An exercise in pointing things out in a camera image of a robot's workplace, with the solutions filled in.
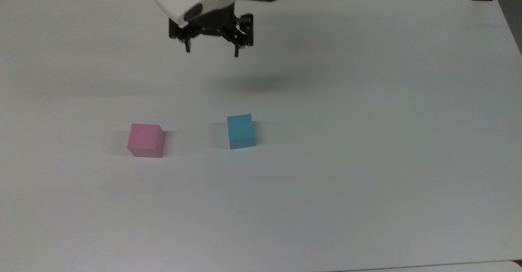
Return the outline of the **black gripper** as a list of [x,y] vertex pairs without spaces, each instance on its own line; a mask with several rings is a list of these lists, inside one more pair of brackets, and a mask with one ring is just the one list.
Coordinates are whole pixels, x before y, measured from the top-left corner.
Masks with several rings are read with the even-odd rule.
[[191,52],[191,39],[199,35],[221,37],[234,45],[234,57],[239,57],[240,49],[254,45],[254,16],[251,13],[237,17],[235,4],[202,14],[180,27],[168,20],[168,36],[184,43],[185,51]]

